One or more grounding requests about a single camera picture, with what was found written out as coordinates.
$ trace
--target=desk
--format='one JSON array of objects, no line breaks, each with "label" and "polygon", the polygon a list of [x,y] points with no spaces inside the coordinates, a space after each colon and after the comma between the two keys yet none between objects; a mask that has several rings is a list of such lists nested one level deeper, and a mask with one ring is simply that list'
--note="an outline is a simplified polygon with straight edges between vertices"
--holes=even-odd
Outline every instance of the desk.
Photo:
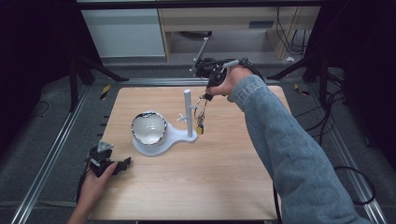
[{"label": "desk", "polygon": [[[114,144],[113,161],[132,156],[133,164],[110,178],[90,219],[276,219],[272,180],[250,142],[244,114],[222,96],[208,102],[205,134],[195,143],[176,144],[159,157],[134,149],[131,123],[141,112],[157,111],[176,128],[187,128],[176,122],[185,113],[186,89],[195,104],[205,87],[120,90],[103,140]],[[288,107],[282,89],[270,89]]]}]

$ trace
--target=white base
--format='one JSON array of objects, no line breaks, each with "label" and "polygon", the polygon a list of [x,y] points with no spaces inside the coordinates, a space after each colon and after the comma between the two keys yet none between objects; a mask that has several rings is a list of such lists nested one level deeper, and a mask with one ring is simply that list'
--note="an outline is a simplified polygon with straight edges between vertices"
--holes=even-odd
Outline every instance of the white base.
[{"label": "white base", "polygon": [[166,136],[161,144],[157,146],[144,145],[134,139],[134,148],[145,156],[155,157],[162,155],[176,143],[193,143],[198,138],[195,130],[192,130],[192,137],[189,137],[187,130],[179,130],[169,122],[167,122],[166,129]]}]

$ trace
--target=human arm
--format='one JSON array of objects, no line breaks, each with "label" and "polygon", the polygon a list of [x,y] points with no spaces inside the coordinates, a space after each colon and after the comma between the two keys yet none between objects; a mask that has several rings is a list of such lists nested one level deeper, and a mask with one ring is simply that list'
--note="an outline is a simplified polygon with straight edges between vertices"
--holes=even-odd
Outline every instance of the human arm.
[{"label": "human arm", "polygon": [[93,171],[88,171],[81,187],[81,193],[78,199],[78,204],[72,215],[67,221],[67,224],[85,223],[93,209],[95,203],[101,197],[107,180],[116,169],[117,163],[114,162],[109,165],[100,177],[96,177]]},{"label": "human arm", "polygon": [[284,223],[369,223],[356,213],[322,148],[259,77],[235,67],[207,92],[228,95],[245,113],[250,139],[282,200]]}]

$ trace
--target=gray denim sleeve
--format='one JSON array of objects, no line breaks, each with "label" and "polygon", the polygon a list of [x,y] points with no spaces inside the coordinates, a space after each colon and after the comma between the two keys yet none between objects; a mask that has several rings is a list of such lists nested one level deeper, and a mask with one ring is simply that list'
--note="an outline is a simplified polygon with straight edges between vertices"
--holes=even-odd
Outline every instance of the gray denim sleeve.
[{"label": "gray denim sleeve", "polygon": [[250,139],[281,198],[284,223],[370,223],[359,217],[318,143],[257,76],[228,97],[245,113]]}]

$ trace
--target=right hand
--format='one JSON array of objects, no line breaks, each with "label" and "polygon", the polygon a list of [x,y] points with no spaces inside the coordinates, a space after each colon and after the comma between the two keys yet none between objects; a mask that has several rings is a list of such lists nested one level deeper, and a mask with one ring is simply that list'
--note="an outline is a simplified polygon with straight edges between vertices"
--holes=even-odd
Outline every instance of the right hand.
[{"label": "right hand", "polygon": [[227,68],[227,75],[224,81],[217,87],[209,87],[206,89],[206,93],[211,95],[230,95],[233,90],[233,86],[239,82],[240,79],[250,76],[253,73],[250,69],[245,68],[241,65],[236,65]]}]

